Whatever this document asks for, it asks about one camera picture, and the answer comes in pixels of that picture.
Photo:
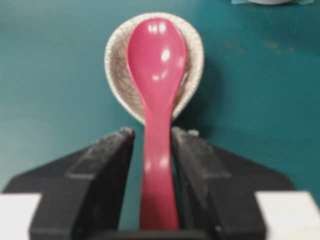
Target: red spoon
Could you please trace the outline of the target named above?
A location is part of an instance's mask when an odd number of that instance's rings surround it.
[[[126,61],[145,119],[141,229],[179,228],[170,160],[170,126],[186,56],[182,35],[165,18],[141,22],[128,43]]]

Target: white block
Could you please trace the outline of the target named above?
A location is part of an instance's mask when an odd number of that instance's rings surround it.
[[[320,212],[307,191],[257,191],[267,240],[320,240]]]
[[[40,193],[0,194],[0,240],[29,240]]]

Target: spoon handle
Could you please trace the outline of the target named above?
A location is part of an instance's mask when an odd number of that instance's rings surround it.
[[[179,228],[170,160],[171,111],[145,108],[140,229]]]

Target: ceramic bowl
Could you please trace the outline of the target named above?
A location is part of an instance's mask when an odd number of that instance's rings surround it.
[[[188,104],[200,83],[205,54],[200,35],[190,23],[164,12],[151,12],[135,16],[121,24],[109,38],[104,53],[104,68],[109,86],[120,104],[140,123],[145,124],[144,109],[130,77],[126,52],[131,33],[142,21],[149,18],[165,18],[173,22],[181,32],[187,49],[185,73],[179,87],[172,112],[174,120]]]

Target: table surface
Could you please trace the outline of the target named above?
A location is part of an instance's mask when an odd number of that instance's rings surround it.
[[[319,1],[2,0],[0,189],[130,126],[136,140],[120,229],[138,227],[143,126],[113,96],[104,51],[117,26],[146,12],[189,21],[205,48],[199,89],[173,125],[287,174],[320,204]]]

